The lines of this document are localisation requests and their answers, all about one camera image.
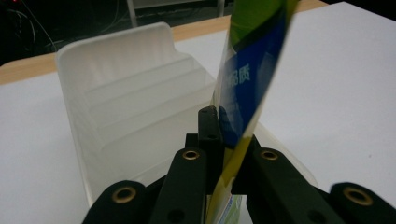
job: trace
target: wooden table edge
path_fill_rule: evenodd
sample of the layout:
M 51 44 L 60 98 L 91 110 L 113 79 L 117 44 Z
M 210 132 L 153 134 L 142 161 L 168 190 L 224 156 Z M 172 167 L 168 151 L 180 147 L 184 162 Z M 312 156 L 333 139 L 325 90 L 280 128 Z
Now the wooden table edge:
M 301 0 L 297 5 L 296 12 L 324 6 L 327 4 L 319 0 Z M 172 28 L 172 32 L 174 40 L 180 41 L 224 31 L 228 29 L 229 25 L 230 16 L 225 16 L 176 26 Z M 0 66 L 0 85 L 56 72 L 55 54 L 49 53 L 3 64 Z

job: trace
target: white plastic tray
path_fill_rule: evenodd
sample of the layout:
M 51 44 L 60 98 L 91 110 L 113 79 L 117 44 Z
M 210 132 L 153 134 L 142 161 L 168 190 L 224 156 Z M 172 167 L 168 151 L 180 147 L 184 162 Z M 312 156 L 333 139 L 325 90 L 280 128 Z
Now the white plastic tray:
M 70 44 L 57 65 L 90 204 L 117 181 L 165 175 L 215 81 L 165 23 Z

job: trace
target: white tabletop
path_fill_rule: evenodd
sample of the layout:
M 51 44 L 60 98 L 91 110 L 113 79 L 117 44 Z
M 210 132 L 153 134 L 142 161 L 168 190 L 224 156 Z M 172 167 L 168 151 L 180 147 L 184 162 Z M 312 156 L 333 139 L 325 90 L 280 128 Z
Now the white tabletop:
M 340 3 L 298 13 L 290 28 L 261 123 L 321 189 L 355 182 L 396 206 L 396 22 Z M 176 45 L 215 75 L 225 36 Z M 56 73 L 0 86 L 0 142 L 0 223 L 82 221 L 88 203 Z

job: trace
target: blue label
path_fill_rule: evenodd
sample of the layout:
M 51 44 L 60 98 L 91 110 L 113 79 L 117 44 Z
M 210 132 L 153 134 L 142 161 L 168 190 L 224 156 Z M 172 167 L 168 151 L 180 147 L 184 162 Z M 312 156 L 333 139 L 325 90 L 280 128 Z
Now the blue label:
M 220 70 L 219 125 L 226 147 L 234 148 L 266 93 L 285 37 L 285 20 L 240 49 Z

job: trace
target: brass screw insert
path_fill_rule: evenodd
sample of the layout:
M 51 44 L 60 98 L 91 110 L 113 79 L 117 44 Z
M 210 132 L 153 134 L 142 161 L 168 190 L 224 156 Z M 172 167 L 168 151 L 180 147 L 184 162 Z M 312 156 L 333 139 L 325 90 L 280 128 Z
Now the brass screw insert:
M 373 199 L 363 190 L 355 189 L 352 187 L 346 187 L 344 190 L 344 195 L 352 202 L 363 205 L 370 206 L 373 204 Z
M 275 153 L 275 152 L 272 152 L 272 151 L 267 151 L 267 150 L 264 150 L 263 152 L 262 152 L 262 157 L 264 158 L 264 159 L 266 159 L 266 160 L 268 160 L 268 161 L 275 161 L 275 160 L 277 160 L 277 154 Z
M 136 190 L 134 188 L 123 187 L 114 191 L 111 198 L 115 203 L 128 203 L 134 198 L 134 196 L 136 196 Z
M 185 151 L 183 158 L 189 161 L 193 161 L 199 158 L 199 153 L 194 150 Z

